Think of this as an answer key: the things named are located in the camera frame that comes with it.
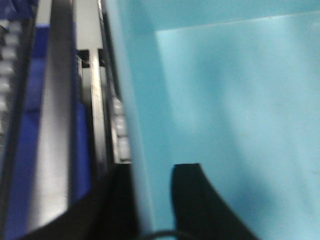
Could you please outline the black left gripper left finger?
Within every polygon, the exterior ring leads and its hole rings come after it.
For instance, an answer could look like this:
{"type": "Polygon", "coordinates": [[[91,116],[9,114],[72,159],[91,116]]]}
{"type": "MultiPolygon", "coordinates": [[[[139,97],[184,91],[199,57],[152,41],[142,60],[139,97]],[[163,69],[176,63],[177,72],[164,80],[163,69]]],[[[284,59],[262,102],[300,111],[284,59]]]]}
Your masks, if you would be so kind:
{"type": "Polygon", "coordinates": [[[24,240],[131,240],[139,235],[131,167],[111,168],[64,214],[24,240]]]}

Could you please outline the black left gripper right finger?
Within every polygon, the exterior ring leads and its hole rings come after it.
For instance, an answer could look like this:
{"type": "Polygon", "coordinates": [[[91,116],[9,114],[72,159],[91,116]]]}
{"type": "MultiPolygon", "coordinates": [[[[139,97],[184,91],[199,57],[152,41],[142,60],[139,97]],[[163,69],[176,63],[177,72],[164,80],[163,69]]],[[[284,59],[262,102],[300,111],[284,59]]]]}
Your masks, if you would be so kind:
{"type": "Polygon", "coordinates": [[[176,164],[171,174],[175,229],[197,240],[256,240],[223,201],[199,163],[176,164]]]}

